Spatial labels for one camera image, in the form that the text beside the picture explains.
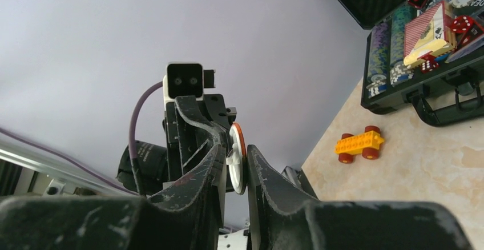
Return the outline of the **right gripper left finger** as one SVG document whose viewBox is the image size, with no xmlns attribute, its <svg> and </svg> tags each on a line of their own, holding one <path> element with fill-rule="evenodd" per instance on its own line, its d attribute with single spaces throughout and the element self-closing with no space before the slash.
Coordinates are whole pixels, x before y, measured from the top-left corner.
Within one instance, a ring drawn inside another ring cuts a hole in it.
<svg viewBox="0 0 484 250">
<path fill-rule="evenodd" d="M 2 249 L 216 249 L 223 223 L 225 148 L 170 187 L 142 197 L 10 197 Z"/>
</svg>

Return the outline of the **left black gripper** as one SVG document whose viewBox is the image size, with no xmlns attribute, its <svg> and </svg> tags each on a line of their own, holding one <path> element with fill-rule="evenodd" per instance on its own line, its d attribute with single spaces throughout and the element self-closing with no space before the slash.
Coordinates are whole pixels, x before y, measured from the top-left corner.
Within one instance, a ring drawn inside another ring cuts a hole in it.
<svg viewBox="0 0 484 250">
<path fill-rule="evenodd" d="M 195 168 L 213 146 L 232 151 L 229 129 L 236 112 L 221 94 L 179 96 L 165 104 L 163 128 L 167 141 L 168 180 L 174 182 Z"/>
</svg>

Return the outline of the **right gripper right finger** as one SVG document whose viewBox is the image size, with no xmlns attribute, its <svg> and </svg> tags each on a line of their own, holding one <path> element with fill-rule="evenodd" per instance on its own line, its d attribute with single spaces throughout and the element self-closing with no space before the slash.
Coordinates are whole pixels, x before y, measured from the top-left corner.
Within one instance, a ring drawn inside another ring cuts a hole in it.
<svg viewBox="0 0 484 250">
<path fill-rule="evenodd" d="M 472 249 L 456 217 L 426 201 L 321 201 L 247 147 L 253 249 Z"/>
</svg>

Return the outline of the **round orange brooch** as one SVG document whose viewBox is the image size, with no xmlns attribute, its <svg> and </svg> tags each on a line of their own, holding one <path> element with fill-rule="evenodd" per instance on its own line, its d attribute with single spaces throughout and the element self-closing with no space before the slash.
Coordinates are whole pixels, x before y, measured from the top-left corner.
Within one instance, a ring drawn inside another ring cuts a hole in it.
<svg viewBox="0 0 484 250">
<path fill-rule="evenodd" d="M 228 173 L 232 187 L 238 195 L 243 195 L 247 186 L 245 167 L 247 164 L 247 149 L 241 127 L 232 123 L 229 130 L 229 146 L 231 150 L 226 158 Z"/>
</svg>

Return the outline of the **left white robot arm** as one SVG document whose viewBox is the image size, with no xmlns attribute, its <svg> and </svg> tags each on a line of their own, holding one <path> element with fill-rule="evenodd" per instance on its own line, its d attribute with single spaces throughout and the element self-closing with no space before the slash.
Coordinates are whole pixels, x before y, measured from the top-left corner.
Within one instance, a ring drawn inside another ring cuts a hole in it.
<svg viewBox="0 0 484 250">
<path fill-rule="evenodd" d="M 196 102 L 202 116 L 224 130 L 236 120 L 234 107 L 226 107 L 220 94 L 206 94 Z M 136 141 L 141 180 L 146 194 L 153 195 L 165 188 L 168 182 L 175 182 L 195 168 L 210 149 L 208 135 L 186 123 L 175 103 L 166 105 L 163 130 L 166 146 Z"/>
</svg>

